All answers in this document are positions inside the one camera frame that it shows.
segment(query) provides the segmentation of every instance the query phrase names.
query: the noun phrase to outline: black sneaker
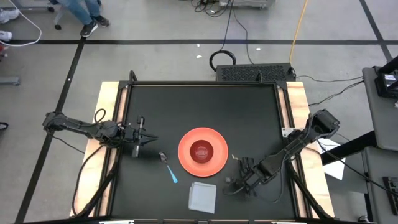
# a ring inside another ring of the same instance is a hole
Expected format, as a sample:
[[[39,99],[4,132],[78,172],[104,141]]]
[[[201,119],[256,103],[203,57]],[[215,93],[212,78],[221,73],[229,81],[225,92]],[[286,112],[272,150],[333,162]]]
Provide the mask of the black sneaker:
[[[96,16],[96,17],[93,16],[93,18],[94,18],[99,24],[101,24],[102,27],[107,27],[107,26],[110,25],[109,20],[107,20],[107,18],[105,18],[105,17],[103,17],[103,16],[101,16],[101,15],[100,15],[100,16]]]
[[[93,20],[93,22],[91,22],[90,24],[83,26],[83,29],[80,31],[80,35],[82,37],[89,37],[97,28],[98,23]]]

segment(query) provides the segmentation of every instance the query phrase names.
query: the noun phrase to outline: gray floor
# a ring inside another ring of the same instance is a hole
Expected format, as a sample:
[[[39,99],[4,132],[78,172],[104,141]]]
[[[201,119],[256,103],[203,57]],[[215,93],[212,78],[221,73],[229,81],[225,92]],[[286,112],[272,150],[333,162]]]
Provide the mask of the gray floor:
[[[304,0],[277,0],[269,10],[237,9],[238,19],[249,31],[249,39],[290,40]],[[366,1],[374,20],[386,40],[397,40],[396,0]],[[177,40],[222,39],[228,13],[210,18],[195,13],[190,1],[178,0],[103,0],[103,15],[111,26],[98,29],[90,40]],[[6,4],[0,1],[0,7]],[[26,16],[43,30],[44,40],[79,40],[81,24],[67,14],[61,21],[62,30],[53,28],[53,14],[28,11]],[[35,39],[37,31],[23,18],[0,25],[16,40]],[[231,18],[229,39],[244,39],[244,31]],[[300,40],[376,40],[358,0],[310,1],[298,37]],[[1,223],[14,221],[21,205],[45,133],[41,122],[45,113],[55,109],[65,77],[70,68],[76,45],[40,44],[8,50],[8,58],[0,62],[0,75],[18,75],[20,86],[0,86],[0,121],[10,128],[0,133],[0,217]],[[91,121],[101,82],[125,80],[134,70],[140,80],[214,80],[208,57],[220,45],[85,45],[68,92],[63,112],[78,119]],[[398,54],[398,45],[388,46],[391,55]],[[226,45],[239,64],[249,63],[244,44]],[[286,62],[289,45],[249,45],[254,63]],[[323,80],[353,78],[363,67],[383,65],[386,58],[378,45],[297,45],[292,65],[297,75],[310,75]],[[215,64],[230,64],[228,57],[219,56]],[[352,82],[317,83],[299,78],[305,84],[309,103],[341,91]],[[340,121],[340,133],[353,139],[372,129],[364,86],[359,85],[341,96],[311,107],[315,112],[327,108]],[[70,144],[84,149],[86,139],[71,133],[57,133]],[[340,137],[335,141],[344,142]],[[70,211],[75,179],[82,155],[53,140],[42,175],[27,213],[27,221],[66,218]],[[354,219],[363,205],[348,210],[358,195],[345,196],[337,184],[330,192],[335,213]]]

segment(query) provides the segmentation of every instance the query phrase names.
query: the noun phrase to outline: orange plate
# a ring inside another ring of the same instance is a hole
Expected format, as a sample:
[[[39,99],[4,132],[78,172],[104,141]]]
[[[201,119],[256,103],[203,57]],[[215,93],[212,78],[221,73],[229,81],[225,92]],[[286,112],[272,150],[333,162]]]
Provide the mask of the orange plate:
[[[206,163],[195,162],[190,155],[192,144],[199,140],[208,141],[214,149],[213,157]],[[188,173],[197,177],[209,177],[224,167],[228,159],[228,145],[217,131],[211,128],[195,128],[181,139],[178,145],[178,158]]]

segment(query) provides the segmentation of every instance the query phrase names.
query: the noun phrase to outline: white sneaker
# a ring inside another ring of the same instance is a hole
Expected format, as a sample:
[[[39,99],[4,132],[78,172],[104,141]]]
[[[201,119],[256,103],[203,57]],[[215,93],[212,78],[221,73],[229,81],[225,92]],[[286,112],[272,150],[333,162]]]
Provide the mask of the white sneaker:
[[[19,16],[19,10],[1,10],[0,11],[0,23],[5,24],[6,22],[17,19]]]
[[[0,40],[10,41],[12,39],[12,33],[6,31],[0,31]]]

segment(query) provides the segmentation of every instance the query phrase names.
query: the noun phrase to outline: blue jeans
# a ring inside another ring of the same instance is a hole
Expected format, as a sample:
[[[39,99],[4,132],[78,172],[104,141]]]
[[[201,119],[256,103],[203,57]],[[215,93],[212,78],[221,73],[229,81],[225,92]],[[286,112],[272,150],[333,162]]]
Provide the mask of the blue jeans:
[[[85,0],[87,11],[81,6],[80,0],[57,0],[61,5],[65,6],[74,16],[76,16],[80,22],[84,25],[88,25],[93,21],[92,16],[99,16],[100,5],[97,0]]]

